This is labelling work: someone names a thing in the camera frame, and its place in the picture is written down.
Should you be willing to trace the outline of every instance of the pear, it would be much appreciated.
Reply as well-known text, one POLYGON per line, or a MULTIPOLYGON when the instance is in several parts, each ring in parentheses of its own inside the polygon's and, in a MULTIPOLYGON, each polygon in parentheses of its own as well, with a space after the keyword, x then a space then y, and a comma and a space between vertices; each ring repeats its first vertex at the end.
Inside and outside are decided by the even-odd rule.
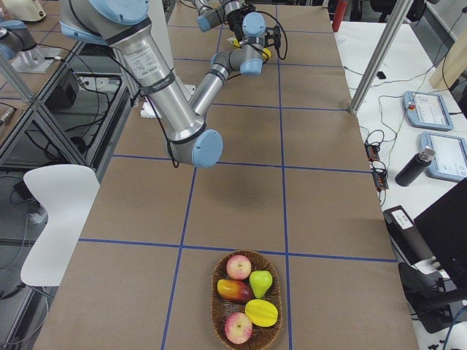
POLYGON ((255 298, 262 298, 272 285, 272 275, 269 271, 259 270, 250 274, 250 286, 255 298))

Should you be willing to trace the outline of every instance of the blue joint cap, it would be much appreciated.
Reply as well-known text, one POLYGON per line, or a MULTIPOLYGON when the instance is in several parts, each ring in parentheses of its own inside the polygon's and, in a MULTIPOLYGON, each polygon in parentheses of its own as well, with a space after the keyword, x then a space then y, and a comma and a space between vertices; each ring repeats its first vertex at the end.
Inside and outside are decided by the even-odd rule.
POLYGON ((88 0, 105 18, 112 22, 132 26, 147 17, 149 0, 88 0))
POLYGON ((198 26, 203 33, 211 30, 211 24, 204 16, 198 16, 198 26))
POLYGON ((21 20, 5 20, 1 23, 1 26, 5 29, 26 29, 26 24, 21 20))
POLYGON ((222 155, 224 143, 216 130, 205 130, 196 140, 191 154, 193 165, 197 168, 209 168, 216 164, 222 155))
POLYGON ((16 53, 8 46, 0 44, 0 55, 2 55, 5 60, 9 61, 15 58, 16 53))
POLYGON ((243 32, 248 36, 260 36, 266 31, 266 21, 257 12, 250 12, 243 19, 243 32))
POLYGON ((244 75, 259 75, 261 74, 262 68, 263 60, 260 58, 252 58, 240 65, 240 73, 244 75))
POLYGON ((89 44, 107 45, 105 40, 103 40, 100 36, 88 33, 87 31, 83 31, 79 28, 68 26, 62 21, 60 21, 60 26, 62 34, 71 39, 87 42, 89 44))

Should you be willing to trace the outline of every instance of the yellow mango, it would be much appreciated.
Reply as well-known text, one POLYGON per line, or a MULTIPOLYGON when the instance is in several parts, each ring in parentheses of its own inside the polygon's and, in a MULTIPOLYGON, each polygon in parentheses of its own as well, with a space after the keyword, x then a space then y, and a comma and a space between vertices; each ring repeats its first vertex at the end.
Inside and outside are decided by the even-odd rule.
POLYGON ((270 327, 277 322, 276 306, 263 299, 250 300, 245 306, 245 313, 251 322, 260 327, 270 327))

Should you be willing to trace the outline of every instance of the white desk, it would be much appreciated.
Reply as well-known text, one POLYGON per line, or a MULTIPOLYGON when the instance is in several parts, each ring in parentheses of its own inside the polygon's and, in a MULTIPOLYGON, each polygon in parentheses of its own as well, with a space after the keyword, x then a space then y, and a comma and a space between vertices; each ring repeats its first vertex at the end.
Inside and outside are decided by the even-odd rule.
MULTIPOLYGON (((339 32, 336 33, 336 41, 342 64, 348 69, 363 73, 384 30, 384 26, 385 24, 381 23, 343 22, 339 32)), ((380 120, 379 96, 402 96, 407 90, 433 92, 434 89, 428 80, 434 72, 434 67, 410 26, 404 24, 401 26, 379 70, 385 73, 387 79, 379 80, 375 78, 374 85, 380 85, 382 82, 393 80, 408 80, 429 71, 426 77, 422 75, 409 82, 384 83, 369 90, 357 114, 360 126, 368 128, 370 131, 381 129, 385 132, 385 140, 391 140, 394 137, 394 133, 385 127, 380 120)), ((353 94, 355 92, 353 88, 358 86, 361 75, 346 70, 346 78, 350 92, 353 94)), ((449 112, 460 111, 449 91, 443 91, 440 94, 443 95, 449 112)), ((415 153, 420 151, 420 134, 425 129, 413 128, 406 118, 402 120, 404 115, 402 98, 382 98, 381 102, 385 123, 394 130, 397 130, 402 123, 394 149, 390 154, 390 162, 388 155, 393 143, 383 144, 379 152, 382 161, 386 165, 389 164, 389 179, 387 181, 389 190, 386 191, 387 197, 382 210, 402 205, 407 213, 412 218, 415 218, 434 201, 454 187, 455 182, 432 179, 425 174, 421 174, 408 187, 401 187, 395 183, 395 175, 415 153)), ((447 134, 467 138, 467 120, 465 117, 462 114, 453 115, 452 121, 454 129, 447 134)), ((363 139, 366 139, 366 135, 367 132, 362 130, 363 139)), ((380 141, 380 135, 381 133, 374 135, 374 138, 370 139, 370 141, 380 141)), ((442 344, 439 343, 439 340, 444 340, 447 330, 442 330, 431 335, 425 331, 419 322, 414 322, 414 328, 420 350, 426 350, 432 344, 437 344, 439 345, 438 349, 442 349, 442 344)), ((464 322, 454 327, 449 338, 448 349, 456 347, 464 349, 466 346, 467 324, 464 322)))

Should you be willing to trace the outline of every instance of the black bottle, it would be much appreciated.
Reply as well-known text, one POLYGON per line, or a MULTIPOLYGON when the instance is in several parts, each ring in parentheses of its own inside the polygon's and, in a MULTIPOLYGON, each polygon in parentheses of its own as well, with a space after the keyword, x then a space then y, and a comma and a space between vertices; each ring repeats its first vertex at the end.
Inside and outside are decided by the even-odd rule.
POLYGON ((409 186, 431 164, 434 156, 435 151, 430 147, 425 147, 422 152, 414 155, 399 174, 395 176, 395 182, 400 186, 409 186))

